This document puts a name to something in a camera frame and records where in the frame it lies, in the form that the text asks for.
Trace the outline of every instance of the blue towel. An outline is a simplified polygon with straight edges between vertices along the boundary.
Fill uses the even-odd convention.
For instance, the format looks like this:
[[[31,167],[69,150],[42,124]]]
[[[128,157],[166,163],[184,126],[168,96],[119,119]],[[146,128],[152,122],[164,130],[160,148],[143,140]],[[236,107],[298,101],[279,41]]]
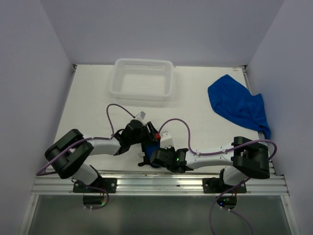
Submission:
[[[245,128],[264,131],[270,138],[261,94],[251,95],[246,87],[228,74],[207,89],[213,110],[225,119]]]

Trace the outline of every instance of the white plastic bin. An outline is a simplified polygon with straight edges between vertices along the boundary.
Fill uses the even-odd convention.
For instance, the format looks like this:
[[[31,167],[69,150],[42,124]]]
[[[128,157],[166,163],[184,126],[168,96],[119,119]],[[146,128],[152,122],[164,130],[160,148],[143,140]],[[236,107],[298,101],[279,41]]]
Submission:
[[[173,89],[173,64],[165,60],[118,59],[110,92],[122,99],[166,100]]]

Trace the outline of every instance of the red object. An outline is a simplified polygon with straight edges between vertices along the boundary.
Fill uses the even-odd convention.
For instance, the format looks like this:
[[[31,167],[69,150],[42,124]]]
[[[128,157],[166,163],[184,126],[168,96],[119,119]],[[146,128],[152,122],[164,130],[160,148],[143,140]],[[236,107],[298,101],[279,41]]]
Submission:
[[[160,136],[159,133],[156,133],[156,139],[157,139],[157,140],[160,140],[160,139],[161,139],[161,136]]]

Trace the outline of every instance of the white table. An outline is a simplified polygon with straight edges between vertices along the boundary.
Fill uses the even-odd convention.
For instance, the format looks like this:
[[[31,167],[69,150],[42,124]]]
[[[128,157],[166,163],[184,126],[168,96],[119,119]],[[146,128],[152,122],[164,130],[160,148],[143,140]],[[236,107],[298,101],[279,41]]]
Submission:
[[[113,66],[78,65],[71,85],[56,141],[70,129],[76,128],[85,135],[108,137],[111,129],[106,117],[110,103],[123,105],[131,113],[146,113],[145,121],[151,121],[158,129],[170,118],[181,118],[191,129],[191,146],[194,150],[208,150],[232,142],[234,136],[258,139],[258,133],[240,127],[216,114],[210,105],[207,88],[225,74],[246,86],[241,68],[175,67],[174,90],[168,101],[123,100],[111,96],[109,83]],[[115,131],[124,128],[131,117],[118,107],[110,107]],[[171,133],[175,148],[187,147],[186,127],[177,121],[168,123],[163,130]],[[120,156],[90,156],[85,163],[98,170],[167,172],[149,165],[138,167],[140,145],[134,145]],[[193,172],[219,173],[223,166],[203,167]]]

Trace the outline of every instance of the wall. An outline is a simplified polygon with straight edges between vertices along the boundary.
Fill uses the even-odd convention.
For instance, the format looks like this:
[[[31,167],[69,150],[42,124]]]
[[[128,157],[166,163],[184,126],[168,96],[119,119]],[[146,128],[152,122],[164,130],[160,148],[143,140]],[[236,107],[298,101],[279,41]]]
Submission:
[[[71,63],[38,0],[0,4],[0,234],[18,233],[71,81]]]
[[[275,168],[287,180],[303,234],[313,234],[313,1],[285,0],[251,63],[253,93],[262,93],[279,147]]]
[[[283,0],[41,0],[69,58],[246,65]]]

